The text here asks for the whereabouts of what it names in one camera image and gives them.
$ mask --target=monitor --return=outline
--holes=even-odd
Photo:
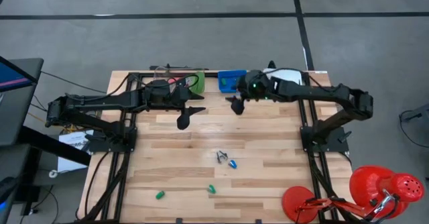
[[[37,84],[37,79],[0,56],[0,93]]]

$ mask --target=wooden tabletop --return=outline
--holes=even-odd
[[[128,71],[112,72],[108,92],[127,74]],[[327,73],[311,75],[322,85],[330,85]],[[139,137],[129,162],[121,223],[173,223],[176,218],[193,223],[254,223],[255,219],[262,219],[263,223],[290,223],[281,205],[285,190],[299,185],[312,191],[308,158],[299,134],[298,103],[250,101],[244,114],[237,116],[225,101],[228,94],[219,92],[217,81],[206,78],[202,94],[205,100],[187,102],[188,106],[207,109],[193,115],[185,130],[177,129],[176,112],[137,115]],[[308,102],[305,104],[311,124]],[[316,110],[320,119],[326,119],[336,113],[336,105],[316,102]],[[105,111],[102,118],[115,121],[119,114]],[[218,164],[219,150],[236,161],[237,169],[227,163]],[[89,181],[102,155],[91,158],[79,217],[83,216]],[[106,188],[111,156],[103,160],[95,176],[89,209]],[[349,192],[349,162],[338,153],[326,153],[326,157],[334,190],[339,197],[353,201]],[[207,191],[210,184],[216,188],[216,194]],[[155,196],[161,190],[166,195],[157,200]],[[115,201],[116,191],[111,199],[110,218]]]

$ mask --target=floor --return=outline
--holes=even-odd
[[[112,70],[143,70],[167,63],[213,70],[260,69],[274,60],[277,66],[327,70],[334,84],[364,89],[375,99],[372,119],[346,125],[353,132],[349,138],[353,168],[376,164],[424,180],[429,176],[429,150],[404,137],[397,116],[429,102],[429,0],[300,0],[300,6],[305,29],[304,24],[298,25],[296,17],[141,16],[293,13],[294,0],[0,0],[0,55],[9,59],[42,57],[46,72],[100,90],[107,88]],[[378,14],[372,17],[332,17],[334,13],[374,12]],[[387,17],[391,14],[382,14],[386,12],[423,13],[414,14],[417,17]],[[310,17],[311,13],[327,14]],[[83,15],[110,14],[127,19],[83,19]],[[37,17],[30,19],[26,15]],[[68,16],[44,17],[49,15]],[[46,75],[36,90],[44,105],[64,93],[92,94]],[[38,109],[29,111],[44,117]],[[58,133],[31,117],[25,124],[46,134]],[[404,127],[416,142],[429,141],[418,122]],[[42,167],[55,168],[55,156],[44,155]],[[53,193],[60,204],[57,222],[74,220],[85,176],[85,170],[81,170],[54,180]],[[40,173],[38,182],[52,184],[45,173]],[[20,206],[13,208],[8,223],[19,223],[19,211]],[[54,200],[48,198],[40,206],[40,213],[26,217],[23,223],[50,223],[55,211]],[[426,195],[403,215],[386,223],[425,223],[427,212]]]

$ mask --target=blue container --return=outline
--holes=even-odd
[[[243,76],[247,73],[246,70],[223,70],[217,73],[217,78],[219,82],[219,90],[221,93],[235,93],[235,85],[237,84],[240,76]]]

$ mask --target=red lamp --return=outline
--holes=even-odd
[[[309,223],[321,209],[334,206],[362,218],[393,218],[403,213],[409,203],[423,197],[423,184],[411,174],[397,174],[380,166],[363,166],[350,178],[350,193],[356,204],[338,199],[315,199],[314,194],[302,186],[289,188],[283,195],[282,206],[289,219]],[[392,196],[399,197],[395,204]]]

